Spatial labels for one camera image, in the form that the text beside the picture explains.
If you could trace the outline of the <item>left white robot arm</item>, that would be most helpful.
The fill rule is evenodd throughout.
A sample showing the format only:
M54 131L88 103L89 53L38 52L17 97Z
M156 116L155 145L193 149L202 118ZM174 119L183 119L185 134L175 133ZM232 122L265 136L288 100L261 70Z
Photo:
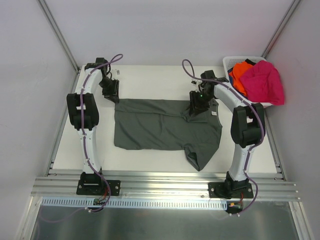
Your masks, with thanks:
M103 97L115 104L115 146L126 150L183 150L187 159L198 165L196 147L200 144L201 122L192 115L192 104L183 100L121 99L120 82L112 77L111 65L122 57L117 54L111 61L98 57L87 63L81 87L66 96L69 120L82 145L84 168L79 189L93 194L102 193L113 183L103 176L97 153L100 122L94 97L97 86L101 87Z

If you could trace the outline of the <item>grey t shirt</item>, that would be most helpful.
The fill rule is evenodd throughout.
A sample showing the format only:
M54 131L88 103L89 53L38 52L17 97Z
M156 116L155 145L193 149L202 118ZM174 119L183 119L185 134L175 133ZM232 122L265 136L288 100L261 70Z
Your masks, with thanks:
M121 99L114 108L114 145L125 150L183 150L189 164L201 171L219 149L223 126L219 104L189 114L187 100Z

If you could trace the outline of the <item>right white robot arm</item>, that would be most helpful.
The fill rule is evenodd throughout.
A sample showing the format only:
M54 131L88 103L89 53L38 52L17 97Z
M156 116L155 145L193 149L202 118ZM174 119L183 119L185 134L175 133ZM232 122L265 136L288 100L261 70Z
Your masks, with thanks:
M209 109L209 102L218 99L232 112L230 135L235 144L231 167L224 182L210 182L209 195L212 198L249 198L253 180L248 169L254 150L265 137L265 115L261 103L250 103L231 86L225 77L217 78L213 70L204 71L195 77L197 89L189 93L189 115L196 116Z

